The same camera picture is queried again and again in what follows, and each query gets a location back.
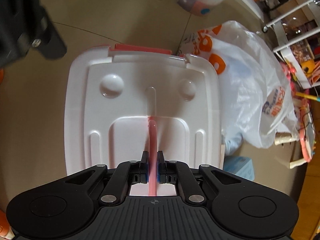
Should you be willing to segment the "white lid pink handle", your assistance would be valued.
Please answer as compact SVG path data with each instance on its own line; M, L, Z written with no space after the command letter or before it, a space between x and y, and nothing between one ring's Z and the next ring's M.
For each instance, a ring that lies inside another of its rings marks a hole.
M67 174L139 160L149 119L166 160L222 166L219 79L207 60L108 47L79 55L65 101Z

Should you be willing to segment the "white plastic shopping bag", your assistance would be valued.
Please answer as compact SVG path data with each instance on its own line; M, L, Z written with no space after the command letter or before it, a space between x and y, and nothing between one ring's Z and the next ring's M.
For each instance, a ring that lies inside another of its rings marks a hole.
M278 133L298 137L290 83L257 34L236 21L227 21L186 36L178 53L202 57L217 72L226 155L244 141L269 148Z

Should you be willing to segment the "blue white toy box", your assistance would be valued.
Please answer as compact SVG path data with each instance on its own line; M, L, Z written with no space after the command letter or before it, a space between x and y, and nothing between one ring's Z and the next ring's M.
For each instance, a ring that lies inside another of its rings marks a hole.
M250 181L255 179L253 162L249 157L226 156L223 170Z

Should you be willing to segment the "pink children's play table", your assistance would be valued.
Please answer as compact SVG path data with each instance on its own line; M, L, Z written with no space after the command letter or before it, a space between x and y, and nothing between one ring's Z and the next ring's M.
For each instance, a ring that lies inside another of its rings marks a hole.
M309 163L315 154L316 130L313 124L310 101L314 100L319 102L319 97L299 92L294 84L294 82L297 81L295 68L291 64L283 62L281 62L280 65L290 83L293 105L295 107L295 115L298 123L296 125L296 135L287 132L277 133L274 144L283 145L294 141L300 142L302 157L290 161L289 168L293 169L305 163Z

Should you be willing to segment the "pink plastic storage bin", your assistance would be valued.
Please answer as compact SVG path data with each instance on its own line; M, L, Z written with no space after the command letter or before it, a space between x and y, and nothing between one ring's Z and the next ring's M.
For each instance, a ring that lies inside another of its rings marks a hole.
M172 55L172 51L162 48L151 48L144 46L134 46L129 44L117 43L113 46L108 46L109 51L113 51L118 54L129 54L129 53L157 53L164 55Z

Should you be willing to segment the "white rolling cart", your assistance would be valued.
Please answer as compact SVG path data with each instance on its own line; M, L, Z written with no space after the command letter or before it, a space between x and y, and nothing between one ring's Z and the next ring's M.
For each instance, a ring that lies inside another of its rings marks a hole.
M262 28L276 35L273 52L289 65L302 88L319 86L319 0L290 0L273 14Z

